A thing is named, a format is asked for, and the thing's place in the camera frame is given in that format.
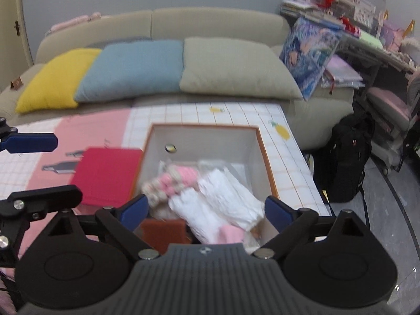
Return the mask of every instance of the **beige sofa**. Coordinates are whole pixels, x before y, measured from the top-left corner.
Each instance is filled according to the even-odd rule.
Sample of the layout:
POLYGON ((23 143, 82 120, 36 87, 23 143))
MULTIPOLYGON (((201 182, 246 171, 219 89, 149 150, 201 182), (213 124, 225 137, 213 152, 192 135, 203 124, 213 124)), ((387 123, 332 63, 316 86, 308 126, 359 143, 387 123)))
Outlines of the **beige sofa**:
MULTIPOLYGON (((144 10, 104 17, 46 37, 39 46, 35 65, 21 75, 24 86, 18 91, 7 87, 0 94, 0 116, 9 125, 37 120, 87 114, 102 110, 140 105, 208 102, 259 101, 257 98, 203 96, 190 94, 142 96, 106 104, 85 104, 77 109, 45 110, 30 114, 14 112, 17 100, 31 79, 43 65, 58 54, 79 47, 104 47, 118 41, 139 39, 184 39, 190 36, 226 37, 264 43, 270 47, 282 45, 290 31, 284 18, 275 14, 221 8, 168 8, 144 10)), ((279 103, 290 128, 302 150, 323 146, 331 135, 331 128, 341 118, 352 114, 353 90, 317 89, 308 101, 270 100, 279 103)))

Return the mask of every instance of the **door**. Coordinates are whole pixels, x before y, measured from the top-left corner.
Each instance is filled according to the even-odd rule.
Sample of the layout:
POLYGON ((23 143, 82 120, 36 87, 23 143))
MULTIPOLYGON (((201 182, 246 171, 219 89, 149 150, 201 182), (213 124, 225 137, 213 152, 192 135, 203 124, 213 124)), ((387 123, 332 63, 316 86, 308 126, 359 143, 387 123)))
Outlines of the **door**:
POLYGON ((16 0, 0 0, 0 91, 28 69, 16 0))

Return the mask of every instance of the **black backpack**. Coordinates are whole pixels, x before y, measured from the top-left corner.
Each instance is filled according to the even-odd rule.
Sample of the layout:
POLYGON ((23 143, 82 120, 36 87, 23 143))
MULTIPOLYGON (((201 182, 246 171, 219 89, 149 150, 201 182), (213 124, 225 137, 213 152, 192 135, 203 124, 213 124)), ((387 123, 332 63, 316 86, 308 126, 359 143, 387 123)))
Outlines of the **black backpack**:
POLYGON ((366 223, 367 206, 363 190, 364 167, 372 151, 375 122, 360 112, 344 117, 332 129, 327 145, 314 153, 314 181, 326 191, 329 202, 349 202, 362 192, 366 223))

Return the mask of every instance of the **gray floor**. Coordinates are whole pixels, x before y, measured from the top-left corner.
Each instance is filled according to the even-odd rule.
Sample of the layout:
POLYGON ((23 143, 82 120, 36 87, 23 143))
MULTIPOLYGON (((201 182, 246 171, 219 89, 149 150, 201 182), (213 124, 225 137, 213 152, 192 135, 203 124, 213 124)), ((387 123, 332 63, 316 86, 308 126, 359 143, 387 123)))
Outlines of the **gray floor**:
MULTIPOLYGON (((410 314, 420 305, 420 174, 416 169, 417 163, 407 159, 399 173, 391 171, 388 175, 414 235, 410 233, 403 212, 381 171, 371 159, 365 166, 366 177, 363 183, 371 231, 398 267, 398 281, 389 304, 402 315, 410 314)), ((352 209, 365 220, 360 193, 346 204, 332 204, 332 208, 336 214, 341 209, 352 209)))

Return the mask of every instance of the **chair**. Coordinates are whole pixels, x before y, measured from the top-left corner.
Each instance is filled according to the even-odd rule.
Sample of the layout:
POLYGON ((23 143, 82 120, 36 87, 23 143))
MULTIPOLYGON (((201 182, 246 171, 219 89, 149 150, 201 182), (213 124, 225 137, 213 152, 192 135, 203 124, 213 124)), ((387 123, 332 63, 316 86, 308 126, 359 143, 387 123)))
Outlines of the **chair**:
POLYGON ((405 157, 404 139, 417 121, 420 109, 420 70, 408 81, 407 103, 391 91, 377 87, 368 89, 366 97, 369 111, 379 126, 372 139, 372 154, 385 163, 385 175, 389 168, 400 171, 405 157))

